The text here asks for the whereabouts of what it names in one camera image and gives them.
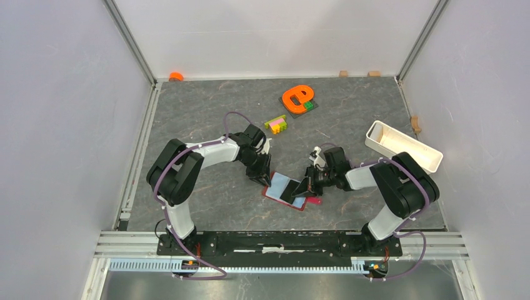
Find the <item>gray marble floor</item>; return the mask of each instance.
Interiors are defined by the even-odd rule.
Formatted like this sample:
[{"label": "gray marble floor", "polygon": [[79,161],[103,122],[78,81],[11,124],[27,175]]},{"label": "gray marble floor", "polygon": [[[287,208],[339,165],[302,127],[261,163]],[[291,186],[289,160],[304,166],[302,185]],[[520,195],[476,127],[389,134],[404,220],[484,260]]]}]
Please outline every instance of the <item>gray marble floor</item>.
[{"label": "gray marble floor", "polygon": [[[293,119],[278,101],[289,88],[307,84],[319,107]],[[147,171],[172,138],[196,143],[220,137],[227,111],[239,111],[255,124],[287,114],[287,130],[273,135],[271,170],[301,179],[314,146],[332,142],[343,147],[356,164],[380,157],[364,145],[375,120],[413,136],[398,87],[390,77],[315,79],[257,79],[236,81],[165,82],[132,207],[129,231],[152,231],[163,218],[145,182]],[[229,117],[232,133],[246,128],[243,118]],[[240,162],[226,162],[201,171],[189,198],[198,230],[361,229],[384,206],[375,188],[344,192],[324,190],[322,205],[307,204],[297,211],[261,195],[262,187],[245,176]],[[444,227],[438,205],[433,205],[411,228]]]}]

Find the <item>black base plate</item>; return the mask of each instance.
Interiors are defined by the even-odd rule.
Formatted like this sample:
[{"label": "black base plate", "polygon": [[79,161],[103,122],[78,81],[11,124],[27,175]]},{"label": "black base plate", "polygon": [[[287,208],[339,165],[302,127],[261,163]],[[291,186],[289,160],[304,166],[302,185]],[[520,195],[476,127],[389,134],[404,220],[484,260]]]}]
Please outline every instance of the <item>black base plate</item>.
[{"label": "black base plate", "polygon": [[[363,249],[362,241],[360,232],[351,231],[204,231],[187,237],[184,243],[195,254],[200,244],[202,258],[224,267],[351,266],[353,256],[383,257],[385,246],[390,256],[403,255],[395,237],[371,251]],[[284,251],[303,252],[263,253],[281,247]],[[167,234],[160,236],[156,254],[186,255],[173,236]]]}]

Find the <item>orange toy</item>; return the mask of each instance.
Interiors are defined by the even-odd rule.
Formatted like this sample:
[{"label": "orange toy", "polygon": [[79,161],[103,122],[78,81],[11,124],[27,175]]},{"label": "orange toy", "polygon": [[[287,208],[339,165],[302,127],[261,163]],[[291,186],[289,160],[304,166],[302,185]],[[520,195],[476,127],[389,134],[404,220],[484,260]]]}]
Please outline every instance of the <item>orange toy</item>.
[{"label": "orange toy", "polygon": [[[300,104],[293,102],[295,97]],[[304,103],[309,102],[314,97],[314,91],[309,86],[295,86],[294,88],[283,93],[282,102],[285,108],[293,114],[303,114],[308,109]]]},{"label": "orange toy", "polygon": [[169,75],[169,81],[182,81],[184,80],[184,76],[182,76],[181,73],[173,72]]},{"label": "orange toy", "polygon": [[280,102],[282,102],[293,118],[297,118],[318,107],[314,102],[313,97],[313,89],[309,86],[300,85],[286,91],[280,98]]}]

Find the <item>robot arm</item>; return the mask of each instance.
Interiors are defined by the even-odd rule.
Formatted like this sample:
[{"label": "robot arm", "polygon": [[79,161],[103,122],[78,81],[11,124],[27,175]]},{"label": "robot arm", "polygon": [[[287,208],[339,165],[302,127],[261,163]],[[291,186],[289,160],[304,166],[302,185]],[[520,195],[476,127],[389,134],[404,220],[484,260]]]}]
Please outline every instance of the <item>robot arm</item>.
[{"label": "robot arm", "polygon": [[[154,189],[164,168],[185,149],[198,144],[183,143],[178,139],[168,142],[147,173],[147,181]],[[271,185],[269,140],[256,126],[249,125],[244,132],[229,134],[219,144],[199,147],[181,157],[162,180],[159,199],[166,203],[167,214],[179,238],[190,235],[195,226],[189,213],[188,197],[191,195],[200,170],[214,164],[241,161],[246,166],[250,180],[263,186]]]},{"label": "robot arm", "polygon": [[[361,231],[366,237],[368,248],[384,244],[410,215],[425,205],[418,187],[412,181],[406,181],[408,177],[396,166],[379,162],[352,168],[341,147],[324,151],[324,159],[319,156],[320,152],[320,148],[315,147],[310,154],[313,165],[307,167],[305,178],[293,196],[321,196],[326,186],[336,186],[344,191],[378,187],[386,204]],[[399,153],[392,160],[419,181],[431,203],[439,198],[436,183],[408,153]]]}]

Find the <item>aluminum frame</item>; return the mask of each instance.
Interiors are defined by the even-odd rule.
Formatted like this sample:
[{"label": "aluminum frame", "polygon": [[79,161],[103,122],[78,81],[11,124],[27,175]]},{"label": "aluminum frame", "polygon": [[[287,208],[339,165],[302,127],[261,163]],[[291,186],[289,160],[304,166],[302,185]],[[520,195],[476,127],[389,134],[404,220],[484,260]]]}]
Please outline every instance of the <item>aluminum frame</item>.
[{"label": "aluminum frame", "polygon": [[[459,232],[423,232],[427,237],[427,250],[424,260],[452,261],[458,284],[464,300],[479,300],[480,296],[471,276],[471,265],[468,250]],[[402,257],[391,257],[396,261],[414,261],[418,258],[423,247],[420,236],[408,236],[400,239],[403,250]],[[126,271],[161,272],[167,271],[163,264],[182,262],[192,259],[189,256],[157,256],[158,238],[153,232],[131,231],[103,231],[97,242],[96,252],[92,260],[89,277],[83,291],[83,300],[100,299],[108,271],[116,269],[119,263],[136,263]],[[355,265],[364,260],[382,260],[383,257],[352,257],[352,268],[324,267],[324,268],[224,268],[228,273],[294,273],[294,274],[359,274]]]},{"label": "aluminum frame", "polygon": [[414,64],[421,49],[425,45],[427,38],[431,35],[431,32],[433,31],[434,26],[438,22],[440,15],[444,12],[448,3],[449,3],[449,0],[438,0],[438,2],[436,3],[434,9],[432,10],[431,15],[429,16],[429,19],[427,19],[427,22],[425,23],[425,25],[423,26],[423,29],[419,33],[419,36],[417,37],[417,40],[414,43],[414,46],[412,47],[412,50],[409,53],[409,56],[407,57],[407,59],[405,59],[405,62],[403,63],[403,67],[401,67],[401,70],[396,76],[396,79],[398,81],[402,81],[407,76],[407,73],[409,72],[412,65]]},{"label": "aluminum frame", "polygon": [[149,83],[151,83],[151,85],[154,86],[157,83],[156,77],[154,77],[154,74],[151,71],[151,68],[149,68],[149,65],[145,57],[143,56],[142,51],[140,51],[138,44],[136,44],[136,41],[134,40],[131,30],[129,30],[127,23],[125,23],[123,16],[119,12],[118,5],[116,5],[116,2],[114,2],[114,0],[102,0],[102,1],[105,7],[107,7],[107,10],[109,11],[109,15],[111,15],[112,20],[114,20],[114,23],[116,24],[116,27],[121,33],[121,36],[123,37],[125,43],[131,50],[132,55],[134,56],[135,60],[138,62],[138,65],[140,69],[142,70],[142,73],[144,73],[144,76],[146,77],[147,81],[149,81]]},{"label": "aluminum frame", "polygon": [[146,149],[148,147],[149,135],[151,134],[151,127],[153,126],[154,114],[156,112],[161,87],[162,83],[157,83],[149,96],[146,113],[142,119],[142,126],[136,139],[136,147],[134,148],[134,154],[132,155],[126,183],[121,193],[121,202],[116,213],[116,220],[113,228],[119,228],[120,222],[128,222],[131,217],[134,196],[136,195],[136,189],[138,188],[138,182],[140,180],[140,172],[142,164],[144,163]]}]

